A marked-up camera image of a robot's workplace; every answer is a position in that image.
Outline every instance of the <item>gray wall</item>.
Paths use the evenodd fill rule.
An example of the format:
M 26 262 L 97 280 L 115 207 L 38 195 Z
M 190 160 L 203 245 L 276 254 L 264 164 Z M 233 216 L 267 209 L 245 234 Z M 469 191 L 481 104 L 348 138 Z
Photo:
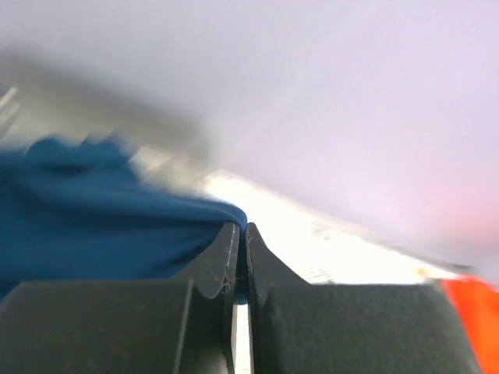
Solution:
M 426 254 L 499 243 L 497 1 L 0 9 L 2 45 L 31 42 L 202 118 L 217 165 Z

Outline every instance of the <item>blue cloth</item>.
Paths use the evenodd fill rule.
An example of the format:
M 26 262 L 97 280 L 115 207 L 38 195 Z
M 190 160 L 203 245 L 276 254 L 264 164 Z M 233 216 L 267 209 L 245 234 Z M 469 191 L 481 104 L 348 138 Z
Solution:
M 0 151 L 0 300 L 25 280 L 168 278 L 223 223 L 246 227 L 235 206 L 144 185 L 129 159 L 111 139 Z

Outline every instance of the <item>blue fabric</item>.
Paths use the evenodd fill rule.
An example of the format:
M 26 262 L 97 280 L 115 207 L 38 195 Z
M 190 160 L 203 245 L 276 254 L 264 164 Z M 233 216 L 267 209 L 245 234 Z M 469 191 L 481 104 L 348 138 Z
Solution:
M 168 278 L 242 210 L 140 182 L 114 140 L 0 151 L 0 300 L 24 280 Z

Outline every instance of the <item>red object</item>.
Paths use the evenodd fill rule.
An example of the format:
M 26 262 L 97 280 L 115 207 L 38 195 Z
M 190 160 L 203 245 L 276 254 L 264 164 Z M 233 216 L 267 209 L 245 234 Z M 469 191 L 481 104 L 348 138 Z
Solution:
M 474 277 L 444 280 L 485 374 L 499 374 L 499 291 Z

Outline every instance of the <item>orange red fabric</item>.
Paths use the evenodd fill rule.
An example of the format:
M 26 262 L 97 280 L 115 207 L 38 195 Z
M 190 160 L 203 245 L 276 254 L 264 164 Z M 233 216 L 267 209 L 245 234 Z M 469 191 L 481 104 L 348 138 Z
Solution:
M 499 291 L 475 277 L 443 280 L 485 374 L 499 374 Z

